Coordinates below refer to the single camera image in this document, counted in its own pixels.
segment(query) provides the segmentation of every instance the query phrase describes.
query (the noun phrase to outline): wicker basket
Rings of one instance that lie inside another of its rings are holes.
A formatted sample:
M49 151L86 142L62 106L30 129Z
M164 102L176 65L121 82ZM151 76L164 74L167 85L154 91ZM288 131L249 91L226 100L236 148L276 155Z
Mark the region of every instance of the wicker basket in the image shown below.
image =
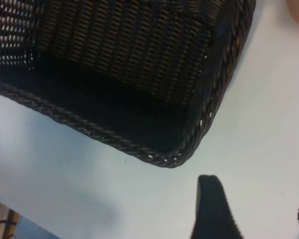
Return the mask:
M256 0L0 0L0 95L174 168L210 128Z

